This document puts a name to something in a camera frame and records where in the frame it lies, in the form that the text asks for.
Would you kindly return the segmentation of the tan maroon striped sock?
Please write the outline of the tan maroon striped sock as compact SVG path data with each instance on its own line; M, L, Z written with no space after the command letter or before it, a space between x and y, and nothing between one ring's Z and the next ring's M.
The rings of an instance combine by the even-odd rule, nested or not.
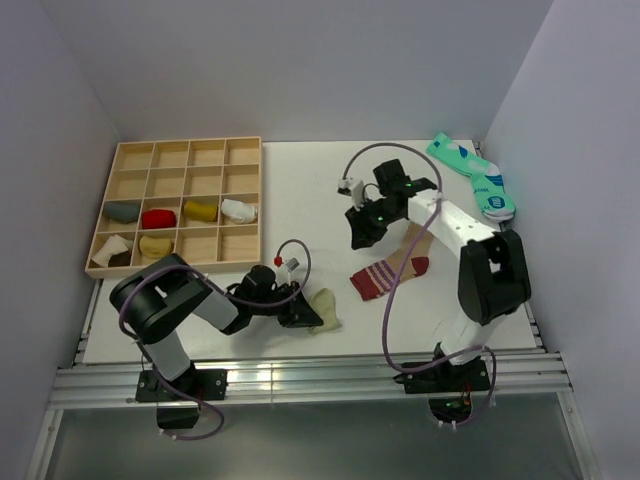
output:
M399 283L421 277L427 272L430 265L428 255L434 236L426 232L419 237L421 229L421 226L410 223L398 250L355 272L349 278L363 301L374 300L390 292L407 252L411 252L411 255L399 277Z

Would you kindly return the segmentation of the pale green ankle sock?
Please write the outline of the pale green ankle sock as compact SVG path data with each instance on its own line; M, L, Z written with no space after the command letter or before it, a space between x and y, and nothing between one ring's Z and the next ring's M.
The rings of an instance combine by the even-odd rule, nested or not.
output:
M309 305L323 321L320 326L308 328L311 335L330 332L341 327L336 312L335 296L331 290L323 288L316 292L309 300Z

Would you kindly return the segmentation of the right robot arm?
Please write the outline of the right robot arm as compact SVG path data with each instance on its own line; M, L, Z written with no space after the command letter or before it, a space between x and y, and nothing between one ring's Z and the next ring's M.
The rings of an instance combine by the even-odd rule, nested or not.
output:
M401 260L381 261L368 269L370 280L393 298L406 266L414 264L415 247L429 234L457 259L458 314L439 341L431 362L435 383L452 390L468 374L466 364L476 360L504 317L529 300L531 285L520 237L498 231L444 199L438 185L426 178L412 179L399 160L374 170L379 198L371 200L364 183L344 177L338 191L353 205L345 216L351 228L351 247L369 248L387 233L389 225L406 219L413 238Z

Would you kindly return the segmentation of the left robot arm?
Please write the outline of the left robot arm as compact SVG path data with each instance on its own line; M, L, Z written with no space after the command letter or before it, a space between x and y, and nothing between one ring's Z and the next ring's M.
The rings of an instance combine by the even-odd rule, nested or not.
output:
M177 254L122 280L109 301L159 372L159 388L172 399L187 397L195 386L195 367L177 334L190 315L227 336L249 326L255 316L274 317L284 328L324 324L301 293L301 285L278 285L275 271L267 266L253 266L223 292Z

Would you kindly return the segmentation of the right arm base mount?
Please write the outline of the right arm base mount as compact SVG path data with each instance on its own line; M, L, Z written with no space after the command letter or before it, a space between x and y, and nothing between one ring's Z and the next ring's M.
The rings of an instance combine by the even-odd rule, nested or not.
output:
M450 360L424 369L423 362L405 362L393 381L401 385L407 395L448 394L430 398L428 406L439 428L456 430L468 424L494 402L497 381L497 359L489 352L491 370L480 352L472 352L471 360L454 365Z

